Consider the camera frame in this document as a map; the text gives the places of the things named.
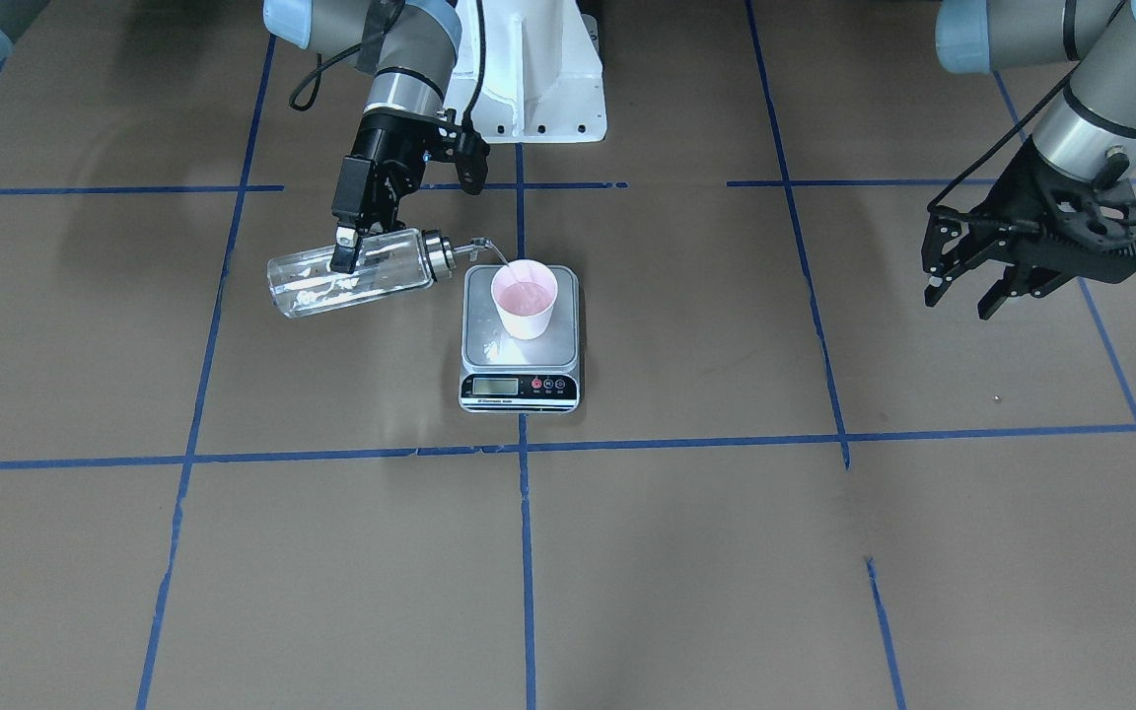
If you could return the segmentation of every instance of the paper cup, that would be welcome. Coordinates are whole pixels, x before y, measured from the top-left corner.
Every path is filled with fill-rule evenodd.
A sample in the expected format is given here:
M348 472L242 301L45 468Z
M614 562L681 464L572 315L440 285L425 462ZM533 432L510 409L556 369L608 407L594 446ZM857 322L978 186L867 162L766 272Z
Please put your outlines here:
M533 340L546 332L559 296L559 279L541 261L518 259L493 274L490 295L511 337Z

